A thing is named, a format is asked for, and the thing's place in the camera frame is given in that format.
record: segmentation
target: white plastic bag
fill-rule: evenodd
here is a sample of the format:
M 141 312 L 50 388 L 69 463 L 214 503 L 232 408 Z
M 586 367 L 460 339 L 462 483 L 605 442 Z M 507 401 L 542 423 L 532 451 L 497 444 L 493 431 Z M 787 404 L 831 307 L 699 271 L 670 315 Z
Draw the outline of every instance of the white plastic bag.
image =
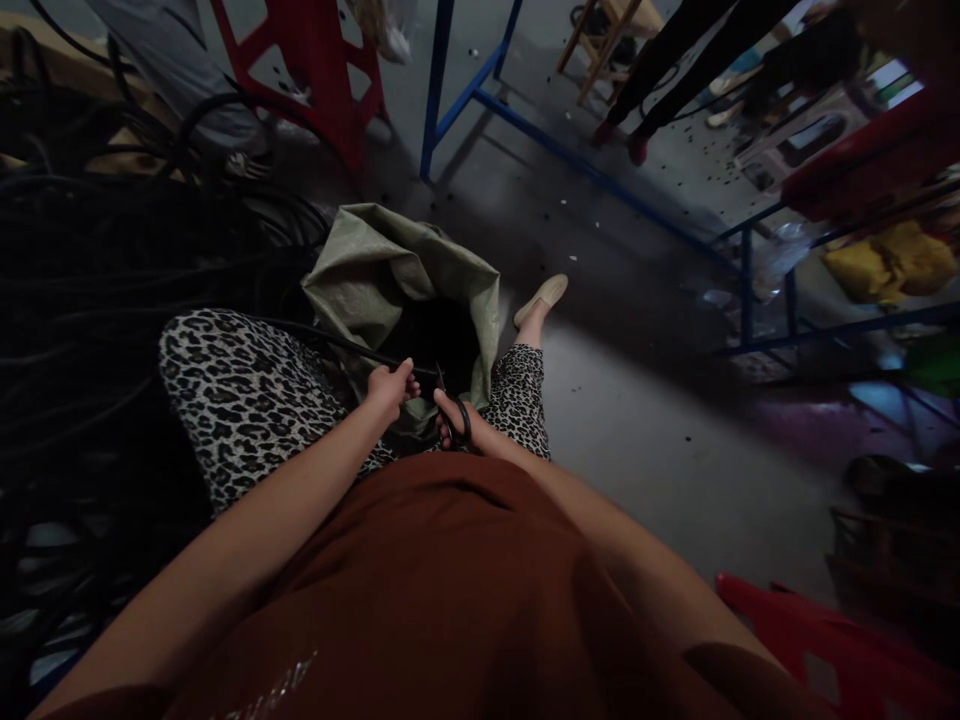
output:
M 783 278 L 810 254 L 813 238 L 801 223 L 786 223 L 753 252 L 753 293 L 766 304 L 783 288 Z
M 347 0 L 360 31 L 373 40 L 380 57 L 406 65 L 410 53 L 410 28 L 417 0 Z

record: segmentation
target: pile of black cables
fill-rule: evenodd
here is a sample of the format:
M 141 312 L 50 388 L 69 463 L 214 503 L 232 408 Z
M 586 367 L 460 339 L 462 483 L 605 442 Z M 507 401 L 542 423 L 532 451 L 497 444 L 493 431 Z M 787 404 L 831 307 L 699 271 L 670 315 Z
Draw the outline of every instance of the pile of black cables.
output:
M 157 371 L 164 325 L 223 307 L 309 334 L 300 280 L 329 230 L 309 202 L 230 181 L 192 145 L 210 110 L 264 103 L 211 98 L 172 132 L 130 102 L 54 86 L 29 33 L 12 45 L 0 152 L 25 164 L 0 169 L 5 717 L 25 714 L 209 522 Z M 108 145 L 120 127 L 137 142 Z M 91 169 L 130 152 L 153 172 Z

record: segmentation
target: leopard print pants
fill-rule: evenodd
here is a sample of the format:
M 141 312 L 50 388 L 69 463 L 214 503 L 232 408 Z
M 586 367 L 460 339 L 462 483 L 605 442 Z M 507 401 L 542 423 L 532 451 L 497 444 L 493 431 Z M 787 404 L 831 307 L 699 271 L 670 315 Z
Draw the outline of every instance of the leopard print pants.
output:
M 317 353 L 232 310 L 194 310 L 171 320 L 160 339 L 160 374 L 193 444 L 214 517 L 347 415 Z M 543 351 L 514 345 L 493 368 L 490 406 L 481 415 L 549 460 L 542 385 Z M 378 441 L 357 477 L 396 459 Z

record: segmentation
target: red shoe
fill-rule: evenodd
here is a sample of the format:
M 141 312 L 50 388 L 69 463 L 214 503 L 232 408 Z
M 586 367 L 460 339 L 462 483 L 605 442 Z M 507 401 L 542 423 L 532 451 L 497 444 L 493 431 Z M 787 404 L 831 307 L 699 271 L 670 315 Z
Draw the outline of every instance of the red shoe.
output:
M 643 165 L 647 160 L 647 143 L 650 138 L 642 135 L 631 135 L 627 140 L 627 154 L 630 156 L 630 162 L 637 167 Z
M 593 131 L 593 140 L 590 141 L 590 144 L 594 147 L 603 147 L 610 142 L 610 138 L 613 137 L 613 131 L 616 129 L 616 125 L 611 125 L 604 120 L 600 123 L 600 127 Z

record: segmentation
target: wooden chair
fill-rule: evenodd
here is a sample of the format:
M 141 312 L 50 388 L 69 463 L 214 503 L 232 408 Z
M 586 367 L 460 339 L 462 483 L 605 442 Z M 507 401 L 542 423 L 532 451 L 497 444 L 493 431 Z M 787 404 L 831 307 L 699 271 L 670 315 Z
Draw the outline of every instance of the wooden chair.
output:
M 585 35 L 583 30 L 586 27 L 587 19 L 593 13 L 597 3 L 610 20 L 610 30 L 604 37 L 594 37 Z M 577 105 L 582 105 L 584 98 L 597 80 L 605 79 L 612 82 L 619 82 L 617 89 L 607 99 L 607 105 L 613 105 L 620 95 L 620 88 L 624 81 L 630 77 L 634 71 L 643 52 L 637 54 L 633 66 L 629 72 L 610 72 L 607 70 L 607 64 L 614 48 L 620 42 L 624 33 L 633 35 L 637 38 L 649 40 L 655 37 L 663 29 L 663 18 L 653 6 L 652 0 L 587 0 L 583 6 L 583 13 L 577 26 L 573 30 L 573 35 L 567 43 L 567 47 L 560 56 L 560 62 L 557 63 L 557 72 L 562 73 L 567 66 L 573 49 L 579 43 L 587 51 L 590 57 L 590 72 L 586 81 L 580 87 L 580 95 L 577 97 Z

